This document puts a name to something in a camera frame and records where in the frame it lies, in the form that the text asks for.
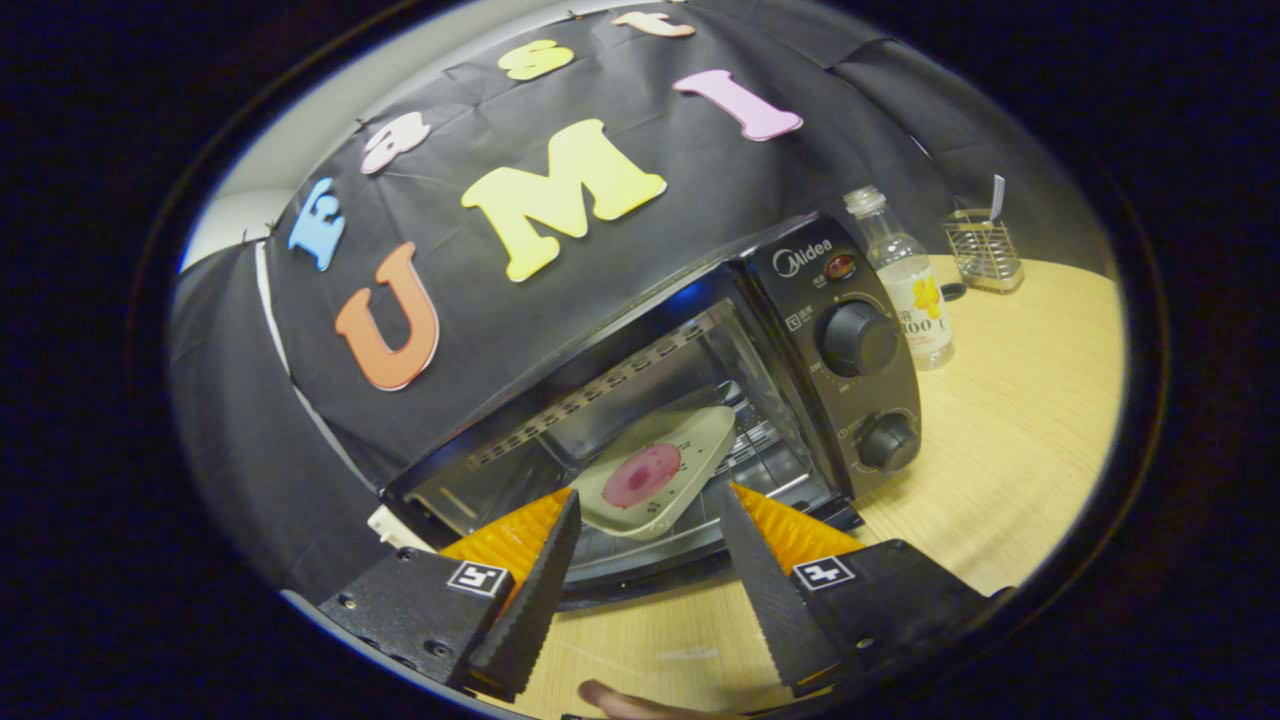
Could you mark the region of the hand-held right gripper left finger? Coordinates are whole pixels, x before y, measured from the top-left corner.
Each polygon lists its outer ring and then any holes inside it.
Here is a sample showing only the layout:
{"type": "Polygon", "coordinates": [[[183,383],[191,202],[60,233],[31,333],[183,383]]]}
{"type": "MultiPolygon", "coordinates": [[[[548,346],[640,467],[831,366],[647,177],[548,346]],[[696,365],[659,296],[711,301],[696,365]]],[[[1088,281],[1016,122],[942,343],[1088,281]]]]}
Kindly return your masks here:
{"type": "Polygon", "coordinates": [[[436,685],[511,702],[538,662],[581,527],[579,493],[558,489],[436,552],[397,550],[319,611],[436,685]]]}

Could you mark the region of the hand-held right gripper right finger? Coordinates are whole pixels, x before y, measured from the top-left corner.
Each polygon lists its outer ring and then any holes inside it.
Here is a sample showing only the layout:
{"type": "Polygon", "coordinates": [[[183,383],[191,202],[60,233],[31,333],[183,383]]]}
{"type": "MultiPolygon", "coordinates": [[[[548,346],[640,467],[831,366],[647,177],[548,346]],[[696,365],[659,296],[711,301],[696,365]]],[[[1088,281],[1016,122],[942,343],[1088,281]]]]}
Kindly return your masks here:
{"type": "Polygon", "coordinates": [[[966,639],[1011,594],[983,594],[905,539],[876,544],[731,483],[719,528],[783,685],[869,691],[966,639]]]}

